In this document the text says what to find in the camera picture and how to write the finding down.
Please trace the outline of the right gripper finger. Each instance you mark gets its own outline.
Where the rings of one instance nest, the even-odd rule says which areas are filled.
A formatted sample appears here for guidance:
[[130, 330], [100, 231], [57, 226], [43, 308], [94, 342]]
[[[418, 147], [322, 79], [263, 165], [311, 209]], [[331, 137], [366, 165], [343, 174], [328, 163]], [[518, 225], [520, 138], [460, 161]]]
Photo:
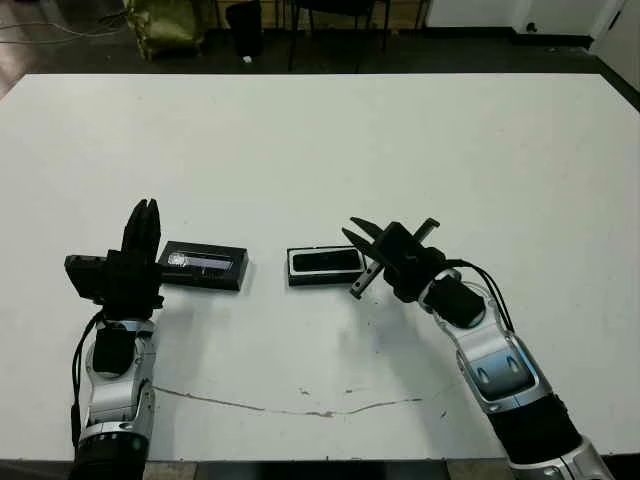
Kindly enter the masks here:
[[376, 240], [383, 233], [382, 228], [369, 220], [359, 217], [351, 217], [350, 220], [373, 240]]
[[356, 233], [343, 228], [342, 233], [346, 236], [346, 238], [352, 243], [352, 245], [359, 250], [364, 256], [369, 258], [378, 258], [379, 253], [374, 247], [373, 244], [369, 243], [364, 238], [360, 237]]

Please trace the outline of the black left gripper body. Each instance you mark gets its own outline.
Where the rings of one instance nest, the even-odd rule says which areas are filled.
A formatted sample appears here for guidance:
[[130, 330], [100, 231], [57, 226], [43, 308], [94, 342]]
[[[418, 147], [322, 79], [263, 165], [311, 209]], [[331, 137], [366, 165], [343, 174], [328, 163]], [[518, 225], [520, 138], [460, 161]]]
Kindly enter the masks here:
[[150, 318], [163, 307], [161, 268], [153, 256], [109, 250], [102, 273], [101, 301], [106, 318]]

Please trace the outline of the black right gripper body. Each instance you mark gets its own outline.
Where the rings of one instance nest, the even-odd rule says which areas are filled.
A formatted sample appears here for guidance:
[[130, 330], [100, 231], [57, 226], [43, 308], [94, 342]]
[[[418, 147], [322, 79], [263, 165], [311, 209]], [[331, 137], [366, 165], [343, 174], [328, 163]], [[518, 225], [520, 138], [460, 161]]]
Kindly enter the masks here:
[[446, 257], [434, 247], [424, 247], [422, 241], [440, 223], [426, 219], [415, 233], [401, 223], [393, 221], [371, 244], [379, 253], [370, 258], [371, 264], [354, 281], [351, 294], [360, 299], [367, 287], [380, 272], [393, 287], [396, 296], [405, 303], [415, 301], [424, 287], [438, 274]]

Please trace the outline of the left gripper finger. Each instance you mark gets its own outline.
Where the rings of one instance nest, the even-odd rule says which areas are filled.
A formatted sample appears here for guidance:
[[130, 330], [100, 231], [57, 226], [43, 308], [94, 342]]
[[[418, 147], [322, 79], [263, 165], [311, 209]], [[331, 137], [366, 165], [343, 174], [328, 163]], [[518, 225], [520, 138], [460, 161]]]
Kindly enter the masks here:
[[122, 252], [142, 251], [144, 249], [147, 207], [147, 200], [142, 199], [132, 210], [123, 232], [121, 243]]
[[155, 199], [148, 203], [148, 252], [150, 256], [156, 256], [161, 237], [161, 223], [158, 205]]

